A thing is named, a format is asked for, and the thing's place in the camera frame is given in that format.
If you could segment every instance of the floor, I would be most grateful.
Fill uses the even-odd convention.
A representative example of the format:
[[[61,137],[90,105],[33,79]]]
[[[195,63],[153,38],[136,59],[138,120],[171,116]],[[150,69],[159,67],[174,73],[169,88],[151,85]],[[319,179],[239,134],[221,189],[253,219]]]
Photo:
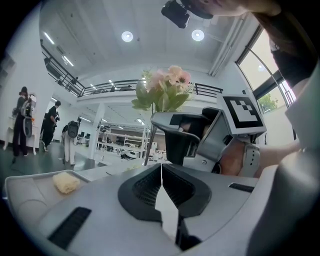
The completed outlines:
[[[0,148],[0,186],[9,176],[32,175],[51,173],[62,170],[74,170],[76,172],[106,166],[106,164],[88,159],[84,155],[75,153],[75,165],[63,163],[64,151],[62,144],[59,142],[51,142],[48,146],[49,152],[44,152],[40,145],[39,151],[34,155],[31,151],[28,156],[22,154],[16,158],[16,162],[12,164],[13,152],[12,147],[6,150]]]

